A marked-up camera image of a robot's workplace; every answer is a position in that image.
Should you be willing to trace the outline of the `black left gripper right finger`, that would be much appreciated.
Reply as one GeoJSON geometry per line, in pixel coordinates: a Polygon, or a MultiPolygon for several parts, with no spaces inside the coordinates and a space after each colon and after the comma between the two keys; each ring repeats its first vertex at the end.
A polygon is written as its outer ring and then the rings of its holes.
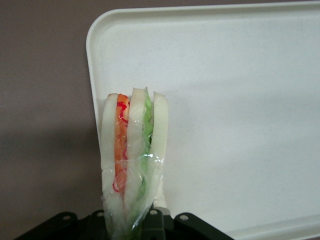
{"type": "Polygon", "coordinates": [[[143,240],[232,240],[196,215],[183,212],[171,217],[167,208],[152,208],[142,222],[143,240]]]}

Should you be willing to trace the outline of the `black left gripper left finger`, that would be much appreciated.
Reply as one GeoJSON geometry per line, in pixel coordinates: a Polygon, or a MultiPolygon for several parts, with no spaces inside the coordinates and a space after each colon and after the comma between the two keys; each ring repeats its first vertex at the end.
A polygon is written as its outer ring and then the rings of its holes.
{"type": "Polygon", "coordinates": [[[82,219],[73,212],[61,212],[18,236],[17,239],[107,240],[104,211],[94,211],[82,219]]]}

